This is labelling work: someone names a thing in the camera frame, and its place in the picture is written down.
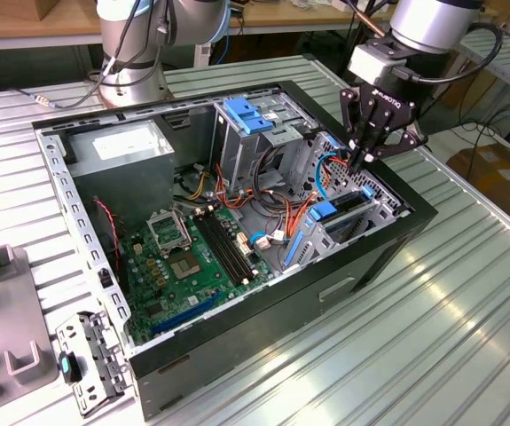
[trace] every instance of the motherboard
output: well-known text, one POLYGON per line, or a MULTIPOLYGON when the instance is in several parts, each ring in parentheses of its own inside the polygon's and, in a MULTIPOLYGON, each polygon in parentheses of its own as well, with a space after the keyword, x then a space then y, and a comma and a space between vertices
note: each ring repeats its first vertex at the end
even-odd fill
POLYGON ((135 344, 274 278, 267 264, 241 243, 242 235, 229 210, 220 208, 188 216, 173 210, 120 238, 127 267, 125 297, 132 311, 128 328, 135 344), (164 249, 171 241, 180 244, 164 249), (234 256, 240 258, 229 263, 234 256), (246 266, 245 276, 236 269, 239 265, 246 266))

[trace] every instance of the red cable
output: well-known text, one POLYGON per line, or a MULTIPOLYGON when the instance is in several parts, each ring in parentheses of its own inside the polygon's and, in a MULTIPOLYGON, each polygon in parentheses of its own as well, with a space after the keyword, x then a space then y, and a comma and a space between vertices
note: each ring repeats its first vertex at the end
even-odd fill
POLYGON ((113 228, 113 236, 114 236, 114 255, 116 257, 116 272, 119 273, 119 269, 120 269, 120 262, 121 262, 121 253, 119 252, 119 237, 117 237, 116 235, 116 226, 114 225, 114 220, 113 220, 113 214, 111 213, 111 211, 106 207, 105 204, 103 204, 103 202, 99 201, 99 200, 93 200, 94 203, 96 203, 100 208, 102 208, 108 219, 109 219, 109 222, 111 224, 111 227, 113 228))

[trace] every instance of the slotted aluminum table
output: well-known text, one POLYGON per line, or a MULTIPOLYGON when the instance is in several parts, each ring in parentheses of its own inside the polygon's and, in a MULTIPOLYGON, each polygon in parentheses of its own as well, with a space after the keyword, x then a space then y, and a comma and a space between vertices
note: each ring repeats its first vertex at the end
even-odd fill
MULTIPOLYGON (((493 34, 488 31, 475 31, 464 37, 458 51, 478 64, 489 54, 494 43, 493 34)), ((510 85, 510 35, 504 35, 501 51, 485 69, 510 85)))
MULTIPOLYGON (((168 73, 177 96, 281 79, 341 119, 343 83, 302 57, 168 73)), ((69 102, 87 89, 41 92, 69 102)), ((99 108, 94 97, 69 114, 99 108)), ((94 308, 30 129, 57 114, 64 113, 0 93, 0 244, 26 249, 52 335, 70 315, 94 308)), ((429 228, 370 287, 153 424, 510 424, 510 219, 425 150, 388 164, 438 209, 429 228)), ((128 392, 89 422, 142 421, 128 392)), ((0 424, 8 423, 82 419, 59 378, 0 408, 0 424)))

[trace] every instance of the ram slot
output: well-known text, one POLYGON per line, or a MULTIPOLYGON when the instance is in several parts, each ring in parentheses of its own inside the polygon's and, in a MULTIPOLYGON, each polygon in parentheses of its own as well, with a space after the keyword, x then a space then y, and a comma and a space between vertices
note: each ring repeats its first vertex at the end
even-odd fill
POLYGON ((196 217, 193 222, 235 285, 253 278, 247 262, 215 217, 196 217))

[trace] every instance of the white label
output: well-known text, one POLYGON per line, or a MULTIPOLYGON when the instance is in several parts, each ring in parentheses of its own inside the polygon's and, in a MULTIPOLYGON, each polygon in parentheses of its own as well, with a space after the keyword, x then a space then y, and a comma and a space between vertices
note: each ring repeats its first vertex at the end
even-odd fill
POLYGON ((498 171, 503 178, 510 180, 510 169, 503 169, 498 171))
POLYGON ((95 146, 101 160, 109 160, 114 157, 157 148, 158 141, 149 129, 143 128, 96 138, 93 146, 95 146))
POLYGON ((276 113, 268 113, 268 114, 263 114, 263 117, 265 120, 276 120, 277 118, 279 118, 276 113))

